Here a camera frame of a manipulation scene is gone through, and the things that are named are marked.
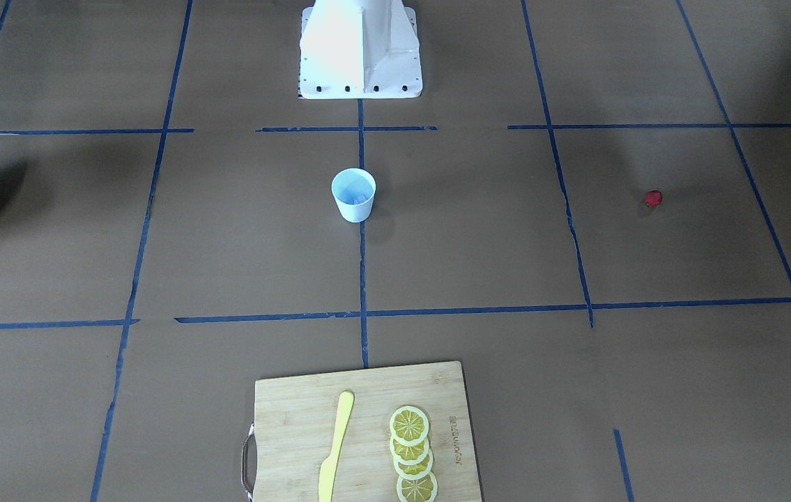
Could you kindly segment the clear ice cube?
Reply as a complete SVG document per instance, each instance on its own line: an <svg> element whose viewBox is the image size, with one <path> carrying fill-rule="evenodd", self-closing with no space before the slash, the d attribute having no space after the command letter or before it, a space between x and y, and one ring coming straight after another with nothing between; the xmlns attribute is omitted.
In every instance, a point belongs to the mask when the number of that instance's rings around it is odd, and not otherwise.
<svg viewBox="0 0 791 502"><path fill-rule="evenodd" d="M372 198L373 195L369 195L366 192L354 192L348 198L348 203L354 206L360 206L361 204L369 202Z"/></svg>

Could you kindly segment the red strawberry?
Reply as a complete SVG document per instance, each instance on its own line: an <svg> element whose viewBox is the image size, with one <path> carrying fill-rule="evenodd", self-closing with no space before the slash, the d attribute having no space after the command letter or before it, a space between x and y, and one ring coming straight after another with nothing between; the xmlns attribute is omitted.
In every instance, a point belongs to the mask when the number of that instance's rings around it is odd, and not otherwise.
<svg viewBox="0 0 791 502"><path fill-rule="evenodd" d="M663 203L663 193L660 190L651 190L644 197L644 203L649 208L660 206Z"/></svg>

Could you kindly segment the light blue plastic cup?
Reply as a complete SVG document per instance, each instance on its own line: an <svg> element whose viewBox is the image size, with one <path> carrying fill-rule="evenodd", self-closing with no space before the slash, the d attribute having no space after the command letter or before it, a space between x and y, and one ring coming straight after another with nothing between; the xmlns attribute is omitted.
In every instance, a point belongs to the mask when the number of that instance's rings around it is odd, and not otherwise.
<svg viewBox="0 0 791 502"><path fill-rule="evenodd" d="M331 182L332 197L347 222L361 223L369 218L376 191L376 180L366 169L344 169Z"/></svg>

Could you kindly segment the yellow plastic knife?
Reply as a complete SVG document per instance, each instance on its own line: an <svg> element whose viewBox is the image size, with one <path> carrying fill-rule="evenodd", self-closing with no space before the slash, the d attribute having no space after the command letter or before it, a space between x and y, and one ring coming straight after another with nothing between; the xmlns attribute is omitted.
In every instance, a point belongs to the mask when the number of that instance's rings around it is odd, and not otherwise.
<svg viewBox="0 0 791 502"><path fill-rule="evenodd" d="M318 501L332 501L342 442L344 442L348 421L351 418L351 412L353 412L354 401L353 392L348 390L342 391L338 397L330 451L321 462L318 472Z"/></svg>

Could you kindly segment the lemon slice top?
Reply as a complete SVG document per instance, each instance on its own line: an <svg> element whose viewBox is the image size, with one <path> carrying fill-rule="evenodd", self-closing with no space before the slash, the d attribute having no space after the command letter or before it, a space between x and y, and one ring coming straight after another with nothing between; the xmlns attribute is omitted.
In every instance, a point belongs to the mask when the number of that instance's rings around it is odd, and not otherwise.
<svg viewBox="0 0 791 502"><path fill-rule="evenodd" d="M426 441L430 422L427 414L416 406L400 406L389 419L392 438L405 447L414 447Z"/></svg>

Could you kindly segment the lemon slice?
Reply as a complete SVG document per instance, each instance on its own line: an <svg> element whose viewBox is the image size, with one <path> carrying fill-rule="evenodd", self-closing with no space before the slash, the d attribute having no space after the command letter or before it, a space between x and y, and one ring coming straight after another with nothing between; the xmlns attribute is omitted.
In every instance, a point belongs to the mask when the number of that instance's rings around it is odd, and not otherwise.
<svg viewBox="0 0 791 502"><path fill-rule="evenodd" d="M392 438L405 447L414 447L426 441L430 422L427 414L416 406L400 406L389 419Z"/></svg>
<svg viewBox="0 0 791 502"><path fill-rule="evenodd" d="M423 463L430 453L429 439L414 445L406 445L399 442L395 436L390 436L389 448L393 459L404 465Z"/></svg>
<svg viewBox="0 0 791 502"><path fill-rule="evenodd" d="M429 476L434 465L434 453L428 451L424 457L416 464L405 464L401 458L395 455L392 460L393 467L401 479L420 480Z"/></svg>
<svg viewBox="0 0 791 502"><path fill-rule="evenodd" d="M399 476L397 479L396 496L401 502L436 501L438 480L436 474L428 473L415 479Z"/></svg>

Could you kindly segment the bamboo cutting board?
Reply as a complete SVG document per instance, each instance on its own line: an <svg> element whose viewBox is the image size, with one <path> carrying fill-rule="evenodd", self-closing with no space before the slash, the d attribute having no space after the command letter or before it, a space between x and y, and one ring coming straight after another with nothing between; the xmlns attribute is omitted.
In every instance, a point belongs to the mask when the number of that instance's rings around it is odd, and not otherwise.
<svg viewBox="0 0 791 502"><path fill-rule="evenodd" d="M319 467L344 390L355 401L332 501L399 501L389 419L400 406L428 416L436 501L482 500L464 369L449 361L259 379L241 463L249 501L318 501Z"/></svg>

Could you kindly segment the lemon slice bottom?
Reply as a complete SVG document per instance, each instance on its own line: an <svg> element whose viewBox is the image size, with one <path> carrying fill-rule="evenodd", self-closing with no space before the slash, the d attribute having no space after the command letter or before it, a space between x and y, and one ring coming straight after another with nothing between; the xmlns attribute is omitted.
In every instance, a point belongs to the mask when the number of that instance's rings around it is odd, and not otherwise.
<svg viewBox="0 0 791 502"><path fill-rule="evenodd" d="M428 473L415 479L399 476L397 479L396 496L401 502L436 501L438 480L436 474Z"/></svg>

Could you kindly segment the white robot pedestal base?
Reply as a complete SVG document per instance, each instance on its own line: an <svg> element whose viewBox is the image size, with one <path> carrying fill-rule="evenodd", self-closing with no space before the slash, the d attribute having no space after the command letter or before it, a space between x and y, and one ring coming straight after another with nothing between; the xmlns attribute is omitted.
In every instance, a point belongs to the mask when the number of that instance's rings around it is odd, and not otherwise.
<svg viewBox="0 0 791 502"><path fill-rule="evenodd" d="M316 1L302 11L299 46L302 99L422 95L417 14L401 1Z"/></svg>

